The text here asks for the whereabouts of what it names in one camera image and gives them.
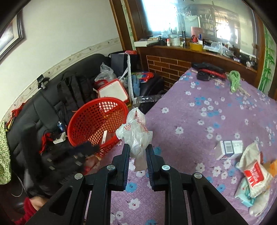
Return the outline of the clear plastic bag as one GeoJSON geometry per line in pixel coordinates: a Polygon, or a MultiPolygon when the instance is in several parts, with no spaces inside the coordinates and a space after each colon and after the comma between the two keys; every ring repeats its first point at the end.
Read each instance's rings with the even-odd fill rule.
{"type": "Polygon", "coordinates": [[[130,157],[134,159],[135,171],[147,169],[146,148],[151,144],[153,132],[146,128],[146,117],[138,107],[129,111],[126,123],[115,132],[118,139],[130,147],[130,157]]]}
{"type": "Polygon", "coordinates": [[[117,76],[115,75],[114,71],[112,68],[110,68],[109,66],[105,65],[104,63],[101,64],[100,66],[100,73],[96,76],[96,78],[94,79],[95,82],[98,81],[113,81],[117,78],[117,76]]]}

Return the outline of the red plastic mesh basket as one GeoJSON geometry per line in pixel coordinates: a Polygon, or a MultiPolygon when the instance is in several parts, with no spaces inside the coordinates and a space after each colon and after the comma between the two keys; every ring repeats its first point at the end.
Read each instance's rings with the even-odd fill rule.
{"type": "Polygon", "coordinates": [[[72,146],[84,142],[99,145],[97,157],[103,158],[118,143],[116,130],[128,114],[127,105],[114,97],[94,99],[79,108],[71,118],[67,135],[72,146]]]}

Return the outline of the purple floral tablecloth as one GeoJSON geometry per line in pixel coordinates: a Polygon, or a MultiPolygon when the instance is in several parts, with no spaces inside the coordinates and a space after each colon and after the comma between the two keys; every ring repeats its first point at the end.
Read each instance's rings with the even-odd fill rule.
{"type": "MultiPolygon", "coordinates": [[[[264,162],[276,159],[276,101],[246,81],[247,92],[230,91],[224,82],[199,81],[192,68],[146,113],[155,154],[182,173],[202,173],[248,224],[265,224],[276,199],[276,178],[268,206],[258,216],[234,197],[243,173],[235,159],[216,160],[219,141],[242,140],[244,148],[258,144],[264,162]]],[[[154,192],[148,171],[135,171],[130,159],[126,190],[112,192],[109,224],[164,224],[164,192],[154,192]]]]}

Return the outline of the small white carton box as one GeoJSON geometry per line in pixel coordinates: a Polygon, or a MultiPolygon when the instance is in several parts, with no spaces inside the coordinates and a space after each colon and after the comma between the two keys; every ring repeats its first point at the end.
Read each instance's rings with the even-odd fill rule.
{"type": "Polygon", "coordinates": [[[216,160],[234,159],[242,156],[242,140],[219,141],[214,148],[216,160]]]}

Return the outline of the teal tissue packet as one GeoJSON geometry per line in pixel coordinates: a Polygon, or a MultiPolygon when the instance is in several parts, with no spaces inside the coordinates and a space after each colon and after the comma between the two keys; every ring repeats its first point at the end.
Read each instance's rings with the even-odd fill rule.
{"type": "Polygon", "coordinates": [[[253,206],[255,199],[250,196],[250,189],[246,178],[241,180],[234,197],[248,208],[253,206]]]}

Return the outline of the black leather sofa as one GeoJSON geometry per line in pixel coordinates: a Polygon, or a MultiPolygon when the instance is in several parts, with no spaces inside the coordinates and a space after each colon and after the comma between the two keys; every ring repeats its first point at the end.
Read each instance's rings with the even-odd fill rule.
{"type": "Polygon", "coordinates": [[[10,131],[7,133],[12,180],[1,186],[1,204],[14,219],[18,219],[23,215],[24,199],[27,196],[27,189],[22,187],[26,167],[20,141],[22,128],[30,123],[34,124],[37,132],[35,138],[40,142],[43,134],[56,128],[58,121],[62,118],[62,102],[58,97],[57,84],[61,81],[63,74],[66,72],[76,73],[93,82],[100,73],[102,63],[110,67],[110,58],[97,53],[74,63],[66,69],[62,69],[55,77],[51,78],[46,85],[46,89],[37,91],[24,104],[19,115],[15,118],[10,131]]]}

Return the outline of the white red-rimmed storage box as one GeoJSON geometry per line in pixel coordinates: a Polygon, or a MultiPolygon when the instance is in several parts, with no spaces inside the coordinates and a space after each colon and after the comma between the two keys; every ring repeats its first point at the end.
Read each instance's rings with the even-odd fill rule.
{"type": "Polygon", "coordinates": [[[121,84],[121,82],[118,79],[115,79],[115,80],[105,84],[101,88],[99,88],[98,96],[100,98],[102,98],[102,97],[117,98],[125,103],[127,103],[129,100],[129,96],[128,96],[125,88],[123,87],[123,85],[121,84]]]}

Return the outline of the white red snack bag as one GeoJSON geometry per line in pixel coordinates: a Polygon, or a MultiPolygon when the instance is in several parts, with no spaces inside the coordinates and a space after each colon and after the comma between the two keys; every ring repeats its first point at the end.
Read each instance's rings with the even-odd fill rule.
{"type": "Polygon", "coordinates": [[[273,180],[272,175],[261,163],[261,152],[256,142],[246,147],[237,163],[237,168],[247,180],[251,198],[255,198],[266,191],[273,180]]]}

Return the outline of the black backpack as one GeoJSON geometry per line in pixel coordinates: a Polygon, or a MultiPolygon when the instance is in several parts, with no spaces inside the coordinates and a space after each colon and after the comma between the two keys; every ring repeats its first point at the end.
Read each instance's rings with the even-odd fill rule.
{"type": "Polygon", "coordinates": [[[90,79],[71,72],[63,74],[61,81],[57,84],[57,91],[62,102],[62,118],[67,125],[79,108],[97,98],[90,79]]]}

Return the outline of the clear plastic bag on sofa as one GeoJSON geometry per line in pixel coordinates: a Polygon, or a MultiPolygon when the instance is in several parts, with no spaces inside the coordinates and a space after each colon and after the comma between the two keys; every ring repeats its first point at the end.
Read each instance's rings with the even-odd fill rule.
{"type": "Polygon", "coordinates": [[[96,78],[94,79],[95,82],[98,81],[113,81],[117,78],[117,76],[115,75],[114,71],[112,68],[110,68],[109,66],[105,65],[104,63],[101,64],[100,66],[100,73],[96,76],[96,78]]]}

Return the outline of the wooden brick-pattern counter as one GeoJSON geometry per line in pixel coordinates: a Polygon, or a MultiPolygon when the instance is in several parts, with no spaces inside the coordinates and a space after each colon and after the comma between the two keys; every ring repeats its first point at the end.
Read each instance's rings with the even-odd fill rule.
{"type": "Polygon", "coordinates": [[[237,70],[241,77],[254,87],[258,87],[258,79],[261,77],[252,68],[247,68],[227,57],[208,52],[196,52],[191,49],[168,46],[138,47],[136,51],[140,56],[143,70],[161,76],[165,82],[164,89],[166,91],[191,67],[192,63],[211,63],[226,72],[237,70]]]}

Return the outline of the black red pouch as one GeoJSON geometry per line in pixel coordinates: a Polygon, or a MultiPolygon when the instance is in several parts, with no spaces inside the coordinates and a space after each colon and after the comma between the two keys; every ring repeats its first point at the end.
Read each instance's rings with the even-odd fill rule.
{"type": "Polygon", "coordinates": [[[227,79],[225,71],[210,63],[192,63],[191,67],[197,71],[197,79],[201,81],[209,81],[212,78],[218,78],[221,80],[227,79]]]}

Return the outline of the dark paper shopping bag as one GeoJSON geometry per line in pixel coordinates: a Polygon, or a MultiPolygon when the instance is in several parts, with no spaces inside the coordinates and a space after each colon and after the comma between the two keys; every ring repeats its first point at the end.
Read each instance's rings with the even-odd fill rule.
{"type": "MultiPolygon", "coordinates": [[[[108,55],[110,58],[110,68],[114,74],[120,77],[125,72],[128,64],[128,56],[124,51],[113,52],[108,55]]],[[[130,54],[131,72],[138,72],[140,69],[140,58],[138,54],[130,54]]]]}

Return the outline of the green cloth rag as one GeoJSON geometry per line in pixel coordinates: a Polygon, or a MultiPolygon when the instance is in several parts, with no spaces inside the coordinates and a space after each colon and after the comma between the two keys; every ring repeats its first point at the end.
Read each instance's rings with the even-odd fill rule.
{"type": "Polygon", "coordinates": [[[237,89],[240,87],[240,73],[236,70],[232,70],[228,74],[228,80],[231,83],[230,90],[232,93],[235,93],[237,89]]]}

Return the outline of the framed wall picture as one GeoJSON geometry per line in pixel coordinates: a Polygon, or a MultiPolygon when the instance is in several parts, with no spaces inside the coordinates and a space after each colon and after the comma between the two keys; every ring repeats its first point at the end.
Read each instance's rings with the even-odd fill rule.
{"type": "Polygon", "coordinates": [[[1,61],[25,38],[23,12],[20,11],[1,36],[1,61]]]}

